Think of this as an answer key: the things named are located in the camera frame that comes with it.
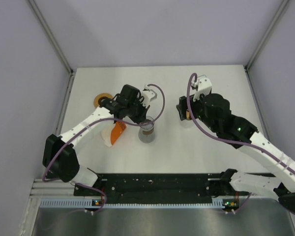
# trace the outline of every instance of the metal frame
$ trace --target metal frame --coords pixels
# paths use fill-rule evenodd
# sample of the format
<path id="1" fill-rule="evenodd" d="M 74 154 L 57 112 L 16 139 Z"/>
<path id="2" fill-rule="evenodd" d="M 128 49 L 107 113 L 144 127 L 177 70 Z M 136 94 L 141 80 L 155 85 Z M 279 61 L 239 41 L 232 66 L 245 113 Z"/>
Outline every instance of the metal frame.
<path id="1" fill-rule="evenodd" d="M 275 30 L 275 27 L 280 22 L 280 19 L 282 18 L 282 16 L 286 12 L 286 10 L 289 7 L 290 3 L 291 3 L 291 0 L 282 0 L 282 2 L 280 4 L 278 10 L 276 11 L 276 13 L 275 13 L 272 21 L 270 22 L 269 26 L 267 27 L 267 29 L 266 29 L 266 31 L 265 31 L 262 39 L 260 40 L 258 46 L 256 47 L 254 53 L 252 54 L 249 62 L 246 65 L 247 71 L 250 70 L 250 68 L 252 67 L 253 63 L 257 59 L 258 55 L 260 54 L 260 52 L 264 48 L 265 44 L 267 43 L 267 41 L 271 37 L 273 31 Z"/>
<path id="2" fill-rule="evenodd" d="M 53 33 L 51 32 L 51 30 L 50 30 L 44 16 L 42 15 L 41 11 L 39 10 L 39 8 L 37 6 L 37 3 L 35 2 L 35 0 L 26 0 L 26 2 L 28 3 L 28 5 L 29 5 L 30 9 L 32 10 L 34 16 L 36 17 L 39 24 L 41 25 L 47 39 L 49 40 L 51 46 L 55 50 L 55 53 L 59 57 L 59 59 L 62 62 L 63 66 L 65 67 L 67 72 L 71 75 L 73 73 L 73 70 L 72 70 L 67 58 L 65 57 L 64 53 L 62 52 L 59 44 L 57 43 Z"/>
<path id="3" fill-rule="evenodd" d="M 60 59 L 63 66 L 65 67 L 65 69 L 67 70 L 67 72 L 70 75 L 67 89 L 66 89 L 66 93 L 65 93 L 65 97 L 64 97 L 62 107 L 61 107 L 61 112 L 60 112 L 59 119 L 57 122 L 56 130 L 55 130 L 55 133 L 59 134 L 62 124 L 63 124 L 64 115 L 65 115 L 67 104 L 69 101 L 70 92 L 71 92 L 71 89 L 73 86 L 75 74 L 74 74 L 74 71 L 73 71 L 72 67 L 70 66 L 67 58 L 65 57 L 64 53 L 62 52 L 59 44 L 57 43 L 52 31 L 50 30 L 48 24 L 46 23 L 46 20 L 44 19 L 41 11 L 39 10 L 39 7 L 38 7 L 37 3 L 35 2 L 35 0 L 26 0 L 26 2 L 29 4 L 30 9 L 33 11 L 34 16 L 36 17 L 39 24 L 41 25 L 51 46 L 55 50 L 58 58 Z M 259 114 L 259 118 L 261 120 L 261 124 L 263 126 L 263 130 L 265 132 L 265 135 L 268 139 L 270 139 L 269 130 L 267 128 L 266 121 L 263 116 L 263 112 L 262 112 L 262 109 L 260 106 L 260 101 L 256 95 L 256 92 L 255 92 L 255 87 L 254 87 L 253 81 L 251 80 L 251 77 L 249 75 L 249 70 L 253 66 L 258 55 L 260 54 L 260 52 L 264 48 L 265 44 L 267 43 L 268 39 L 272 35 L 273 31 L 275 30 L 275 27 L 278 25 L 280 19 L 282 18 L 285 11 L 287 10 L 290 2 L 291 2 L 290 0 L 282 0 L 276 14 L 274 15 L 271 23 L 269 24 L 264 36 L 262 37 L 261 41 L 259 42 L 258 46 L 256 47 L 248 64 L 245 66 L 248 83 L 250 85 L 251 92 L 252 92 L 254 100 L 255 100 L 255 104 L 256 104 L 256 107 L 258 110 L 258 114 Z M 82 200 L 82 199 L 88 198 L 88 197 L 75 197 L 75 196 L 73 196 L 73 192 L 74 192 L 74 186 L 71 185 L 70 183 L 63 183 L 60 180 L 57 180 L 52 183 L 43 183 L 42 180 L 36 179 L 33 183 L 33 186 L 32 186 L 32 190 L 31 190 L 31 193 L 29 196 L 29 200 L 28 200 L 28 204 L 27 204 L 27 208 L 26 208 L 23 222 L 20 225 L 19 235 L 20 236 L 31 236 L 32 235 L 34 224 L 35 224 L 36 217 L 38 214 L 38 209 L 39 209 L 42 199 L 44 199 L 44 198 L 67 199 L 68 201 L 70 199 L 74 199 L 76 201 L 78 199 Z M 263 198 L 263 197 L 252 196 L 252 198 Z M 295 227 L 295 216 L 292 214 L 291 214 L 291 221 Z"/>

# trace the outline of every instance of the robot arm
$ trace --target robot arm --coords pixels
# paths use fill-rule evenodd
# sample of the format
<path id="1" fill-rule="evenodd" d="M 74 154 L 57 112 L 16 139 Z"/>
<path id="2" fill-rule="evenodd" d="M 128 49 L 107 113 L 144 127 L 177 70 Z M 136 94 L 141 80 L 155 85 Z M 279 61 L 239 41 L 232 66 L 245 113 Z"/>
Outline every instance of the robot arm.
<path id="1" fill-rule="evenodd" d="M 271 144 L 248 120 L 233 115 L 229 101 L 211 92 L 212 84 L 206 76 L 198 77 L 191 87 L 196 91 L 190 96 L 194 117 L 216 133 L 218 138 L 235 141 L 230 145 L 251 156 L 275 175 L 263 177 L 228 169 L 221 176 L 225 193 L 257 193 L 273 198 L 295 212 L 295 161 Z M 179 98 L 177 109 L 181 120 L 191 119 L 185 96 Z"/>
<path id="2" fill-rule="evenodd" d="M 130 85 L 124 85 L 121 93 L 117 94 L 114 99 L 102 97 L 99 100 L 99 107 L 84 121 L 59 136 L 52 134 L 47 138 L 43 165 L 47 167 L 55 154 L 65 143 L 68 143 L 51 166 L 50 172 L 63 182 L 71 181 L 92 187 L 98 176 L 92 170 L 79 165 L 77 158 L 79 151 L 94 135 L 113 124 L 113 118 L 129 117 L 137 124 L 145 121 L 150 102 L 156 98 L 156 92 L 149 86 L 139 91 Z M 107 120 L 91 125 L 100 119 Z"/>

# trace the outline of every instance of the orange object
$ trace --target orange object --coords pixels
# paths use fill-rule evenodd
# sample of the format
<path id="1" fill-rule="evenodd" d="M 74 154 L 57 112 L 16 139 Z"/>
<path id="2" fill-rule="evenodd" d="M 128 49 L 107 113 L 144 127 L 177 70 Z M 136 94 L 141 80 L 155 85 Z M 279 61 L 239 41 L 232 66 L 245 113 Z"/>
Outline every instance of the orange object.
<path id="1" fill-rule="evenodd" d="M 99 106 L 98 101 L 102 97 L 113 98 L 113 96 L 109 93 L 101 93 L 94 98 L 94 102 L 93 102 L 94 107 Z M 108 126 L 107 128 L 105 128 L 104 130 L 102 130 L 101 135 L 102 135 L 102 138 L 104 139 L 105 145 L 108 147 L 111 147 L 117 141 L 117 139 L 121 136 L 121 134 L 124 132 L 126 127 L 127 126 L 125 123 L 118 121 L 115 124 L 112 124 Z"/>
<path id="2" fill-rule="evenodd" d="M 126 129 L 126 124 L 123 122 L 116 122 L 114 128 L 112 129 L 112 132 L 110 134 L 110 142 L 112 145 L 117 141 L 117 139 L 120 137 L 120 135 L 124 132 Z"/>

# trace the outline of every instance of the wire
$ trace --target wire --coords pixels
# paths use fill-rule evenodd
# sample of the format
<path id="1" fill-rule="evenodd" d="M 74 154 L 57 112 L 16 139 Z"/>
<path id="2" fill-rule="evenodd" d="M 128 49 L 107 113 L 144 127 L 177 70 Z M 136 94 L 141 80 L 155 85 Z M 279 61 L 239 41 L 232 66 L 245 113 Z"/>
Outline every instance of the wire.
<path id="1" fill-rule="evenodd" d="M 240 209 L 242 209 L 242 207 L 247 204 L 247 202 L 248 202 L 249 198 L 251 197 L 251 195 L 252 195 L 252 193 L 249 193 L 247 198 L 244 200 L 244 202 L 236 210 L 234 210 L 234 212 L 238 212 Z"/>
<path id="2" fill-rule="evenodd" d="M 239 193 L 235 193 L 235 202 L 239 203 Z"/>
<path id="3" fill-rule="evenodd" d="M 191 104 L 190 104 L 190 88 L 191 88 L 191 83 L 192 83 L 192 79 L 195 78 L 195 81 L 197 80 L 197 73 L 192 73 L 192 75 L 189 78 L 188 81 L 188 87 L 187 87 L 187 107 L 191 116 L 192 121 L 194 122 L 194 124 L 198 127 L 198 129 L 200 129 L 200 131 L 202 133 L 204 133 L 205 135 L 207 135 L 209 138 L 212 138 L 214 140 L 220 141 L 220 142 L 224 142 L 227 144 L 237 144 L 237 145 L 244 145 L 244 146 L 248 146 L 248 147 L 252 147 L 255 148 L 259 151 L 264 152 L 265 154 L 267 154 L 269 157 L 271 157 L 273 160 L 275 160 L 276 162 L 278 162 L 281 166 L 283 166 L 284 168 L 286 168 L 288 171 L 290 171 L 291 173 L 293 173 L 295 175 L 295 171 L 293 169 L 291 169 L 289 166 L 287 166 L 285 163 L 281 162 L 276 156 L 274 156 L 272 153 L 270 153 L 269 151 L 263 149 L 262 147 L 259 147 L 257 145 L 254 144 L 248 144 L 248 143 L 244 143 L 244 142 L 240 142 L 240 141 L 233 141 L 233 140 L 227 140 L 227 139 L 221 139 L 218 137 L 215 137 L 213 135 L 211 135 L 210 133 L 206 132 L 197 122 L 195 116 L 193 115 L 192 109 L 191 109 Z M 250 195 L 248 195 L 247 199 L 243 202 L 243 204 L 239 207 L 241 208 L 244 204 L 246 204 L 246 202 L 248 201 L 248 199 L 250 198 Z"/>

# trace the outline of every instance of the white table surface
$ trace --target white table surface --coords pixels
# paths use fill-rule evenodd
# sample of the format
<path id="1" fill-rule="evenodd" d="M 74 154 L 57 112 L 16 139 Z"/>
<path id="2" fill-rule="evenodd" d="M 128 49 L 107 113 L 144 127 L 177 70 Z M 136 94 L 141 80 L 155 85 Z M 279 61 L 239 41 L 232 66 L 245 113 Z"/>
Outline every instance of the white table surface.
<path id="1" fill-rule="evenodd" d="M 152 143 L 142 143 L 139 128 L 128 125 L 112 147 L 104 145 L 100 134 L 94 137 L 78 154 L 80 164 L 98 173 L 218 173 L 228 168 L 267 172 L 232 146 L 208 138 L 194 124 L 190 128 L 180 125 L 176 104 L 180 96 L 186 95 L 193 72 L 206 74 L 213 84 L 212 92 L 229 100 L 233 114 L 248 119 L 262 132 L 242 65 L 79 68 L 62 132 L 92 113 L 98 94 L 115 95 L 125 84 L 138 89 L 147 83 L 158 84 L 166 96 L 165 111 L 155 124 L 156 139 Z M 157 116 L 162 105 L 161 94 L 155 91 L 158 98 L 148 111 L 152 117 Z"/>

